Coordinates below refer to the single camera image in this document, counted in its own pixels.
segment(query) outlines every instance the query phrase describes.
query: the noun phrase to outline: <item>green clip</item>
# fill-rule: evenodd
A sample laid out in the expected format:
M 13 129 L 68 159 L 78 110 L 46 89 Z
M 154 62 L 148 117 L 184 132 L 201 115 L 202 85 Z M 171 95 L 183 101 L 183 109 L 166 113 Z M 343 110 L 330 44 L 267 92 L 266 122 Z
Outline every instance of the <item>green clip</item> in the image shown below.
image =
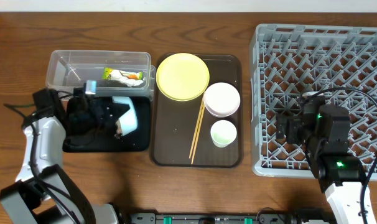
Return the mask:
M 252 222 L 252 218 L 244 218 L 244 224 L 252 224 Z
M 172 217 L 164 217 L 164 224 L 172 224 Z

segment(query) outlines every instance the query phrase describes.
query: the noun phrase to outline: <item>yellow plate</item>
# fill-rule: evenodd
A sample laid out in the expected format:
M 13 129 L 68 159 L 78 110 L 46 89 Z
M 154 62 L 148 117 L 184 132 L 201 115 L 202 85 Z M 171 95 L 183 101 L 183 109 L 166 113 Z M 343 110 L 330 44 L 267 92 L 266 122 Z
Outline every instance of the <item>yellow plate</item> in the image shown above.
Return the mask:
M 159 91 L 168 98 L 192 100 L 207 89 L 209 70 L 205 62 L 195 55 L 174 54 L 158 66 L 156 81 Z

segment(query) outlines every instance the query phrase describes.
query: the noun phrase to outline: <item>clear plastic container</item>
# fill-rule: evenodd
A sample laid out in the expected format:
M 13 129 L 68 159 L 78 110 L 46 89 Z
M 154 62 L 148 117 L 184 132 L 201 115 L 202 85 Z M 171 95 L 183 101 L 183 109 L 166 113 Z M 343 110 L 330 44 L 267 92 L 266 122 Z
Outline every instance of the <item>clear plastic container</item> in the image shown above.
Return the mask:
M 104 68 L 142 72 L 142 83 L 128 87 L 118 81 L 103 80 Z M 102 50 L 56 50 L 50 57 L 46 86 L 72 93 L 87 80 L 97 81 L 97 96 L 147 96 L 152 98 L 155 68 L 145 52 Z

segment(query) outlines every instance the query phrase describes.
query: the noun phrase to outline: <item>snack package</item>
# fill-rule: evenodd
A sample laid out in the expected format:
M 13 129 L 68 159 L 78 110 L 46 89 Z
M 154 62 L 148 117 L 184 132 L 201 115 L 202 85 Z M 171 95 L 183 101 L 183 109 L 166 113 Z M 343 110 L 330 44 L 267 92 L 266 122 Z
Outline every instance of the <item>snack package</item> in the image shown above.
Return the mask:
M 138 86 L 144 83 L 142 72 L 125 72 L 122 70 L 104 68 L 103 79 L 104 80 L 114 80 L 119 81 L 127 85 L 128 87 Z

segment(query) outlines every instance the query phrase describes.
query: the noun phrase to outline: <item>white wall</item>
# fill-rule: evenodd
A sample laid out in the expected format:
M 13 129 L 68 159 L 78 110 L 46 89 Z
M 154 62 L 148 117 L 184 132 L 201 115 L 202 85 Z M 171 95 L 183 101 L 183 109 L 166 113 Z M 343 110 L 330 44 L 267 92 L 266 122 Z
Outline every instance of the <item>white wall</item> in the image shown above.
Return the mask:
M 3 11 L 377 12 L 377 0 L 0 0 Z

